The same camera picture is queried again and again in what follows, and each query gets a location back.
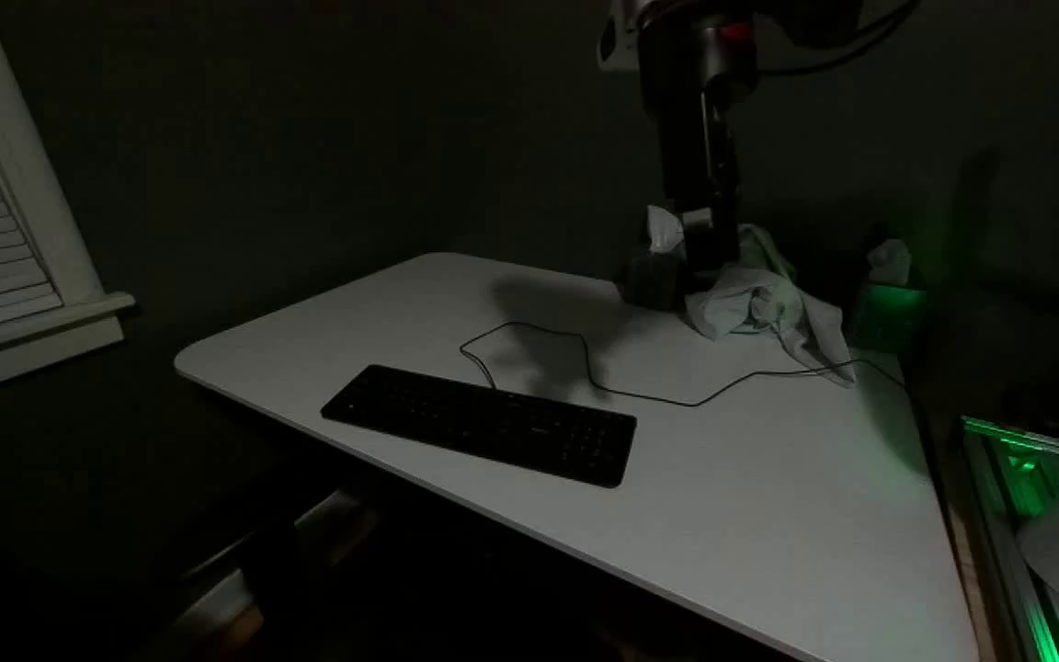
dark wall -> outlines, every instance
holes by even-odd
[[[608,277],[657,160],[637,80],[592,71],[600,19],[605,0],[0,0],[89,249],[140,298],[125,347],[0,386],[0,549],[125,581],[280,459],[182,386],[192,337],[426,247]],[[925,365],[947,397],[1059,369],[1059,4],[925,0],[846,71],[762,84],[737,137],[746,210],[808,283],[912,238],[947,293]]]

black keyboard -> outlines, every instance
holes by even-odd
[[[433,377],[363,369],[320,416],[592,487],[624,479],[637,419]]]

desk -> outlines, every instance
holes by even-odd
[[[426,255],[287,304],[178,358],[178,370],[371,467],[665,595],[798,657],[965,662],[974,632],[909,397],[874,370],[749,379],[701,410],[605,397],[608,386],[695,402],[746,370],[795,370],[777,337],[706,342],[677,318],[624,310],[610,283]],[[362,369],[485,383],[637,416],[617,488],[491,464],[320,416]]]

